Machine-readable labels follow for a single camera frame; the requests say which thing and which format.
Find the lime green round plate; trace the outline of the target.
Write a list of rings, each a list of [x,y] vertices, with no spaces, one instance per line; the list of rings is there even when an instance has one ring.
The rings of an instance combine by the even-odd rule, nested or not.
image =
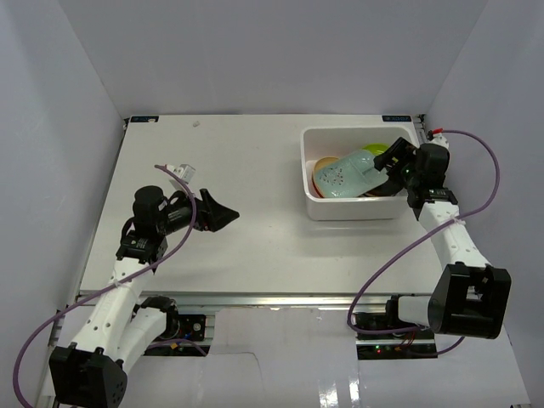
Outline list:
[[[387,144],[367,144],[362,147],[362,150],[367,150],[374,156],[380,156],[385,153],[388,148],[389,146]]]

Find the black round plate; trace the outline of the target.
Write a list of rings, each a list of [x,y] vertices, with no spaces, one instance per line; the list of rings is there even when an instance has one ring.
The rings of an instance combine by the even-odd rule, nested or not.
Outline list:
[[[403,190],[403,187],[395,182],[388,180],[384,184],[377,186],[376,188],[367,191],[364,196],[367,197],[387,197],[396,196]]]

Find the pale green rectangular dish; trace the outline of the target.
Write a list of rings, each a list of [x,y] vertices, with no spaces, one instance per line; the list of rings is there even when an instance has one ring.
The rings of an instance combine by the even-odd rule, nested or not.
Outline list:
[[[313,172],[315,183],[324,198],[357,198],[387,182],[387,172],[374,168],[374,157],[371,152],[358,149],[338,158],[330,166]]]

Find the tan round plate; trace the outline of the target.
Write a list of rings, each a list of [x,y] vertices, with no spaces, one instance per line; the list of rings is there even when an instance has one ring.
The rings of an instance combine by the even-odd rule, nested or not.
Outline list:
[[[331,164],[333,164],[337,160],[338,160],[338,158],[335,157],[335,156],[322,157],[322,158],[320,158],[319,160],[317,160],[315,162],[313,172],[316,173],[319,170],[321,170],[323,167],[330,166]]]

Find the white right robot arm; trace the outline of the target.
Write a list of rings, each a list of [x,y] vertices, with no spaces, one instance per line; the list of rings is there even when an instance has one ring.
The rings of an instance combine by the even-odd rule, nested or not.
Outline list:
[[[388,300],[383,326],[396,339],[415,326],[487,339],[502,328],[511,276],[491,265],[462,224],[458,201],[444,186],[449,162],[443,137],[420,146],[399,138],[374,160],[376,169],[386,170],[389,180],[406,190],[408,206],[430,235],[443,269],[431,295]]]

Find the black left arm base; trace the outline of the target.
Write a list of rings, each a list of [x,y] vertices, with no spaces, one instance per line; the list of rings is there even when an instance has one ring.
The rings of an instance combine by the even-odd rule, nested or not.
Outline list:
[[[181,314],[178,331],[168,339],[157,338],[163,345],[149,347],[145,356],[205,357],[210,346],[205,345],[207,317],[204,314]]]

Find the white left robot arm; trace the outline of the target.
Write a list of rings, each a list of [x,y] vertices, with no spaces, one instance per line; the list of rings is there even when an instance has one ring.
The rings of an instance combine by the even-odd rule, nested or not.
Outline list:
[[[191,199],[183,191],[165,197],[158,186],[136,191],[133,216],[125,223],[110,276],[111,290],[99,296],[91,315],[67,347],[49,358],[59,403],[79,407],[118,407],[128,373],[155,340],[174,339],[180,330],[170,297],[139,297],[157,263],[165,258],[167,237],[181,229],[216,232],[240,214],[217,203],[202,189]]]

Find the white plastic bin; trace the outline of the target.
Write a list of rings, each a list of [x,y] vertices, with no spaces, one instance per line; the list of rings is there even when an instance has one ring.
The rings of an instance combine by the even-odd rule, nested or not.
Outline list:
[[[373,167],[375,156],[403,138],[419,145],[412,125],[310,127],[302,131],[301,161],[306,207],[315,221],[399,217],[406,193]]]

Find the blue right label sticker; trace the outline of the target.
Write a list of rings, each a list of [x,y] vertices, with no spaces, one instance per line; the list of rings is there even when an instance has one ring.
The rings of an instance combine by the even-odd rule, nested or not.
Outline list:
[[[382,115],[383,122],[412,122],[409,115]]]

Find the blue label sticker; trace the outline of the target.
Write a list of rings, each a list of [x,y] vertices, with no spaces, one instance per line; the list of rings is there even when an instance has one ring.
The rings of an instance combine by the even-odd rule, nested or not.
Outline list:
[[[409,115],[382,115],[383,122],[412,122]]]
[[[132,116],[131,123],[156,123],[159,121],[159,116]]]

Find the aluminium table frame rail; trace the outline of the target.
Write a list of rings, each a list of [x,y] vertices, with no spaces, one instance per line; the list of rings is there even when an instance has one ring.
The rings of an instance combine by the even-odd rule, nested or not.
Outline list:
[[[191,294],[161,293],[161,296],[173,298],[180,308],[340,308],[347,309],[354,300],[353,295],[293,295],[293,294]]]

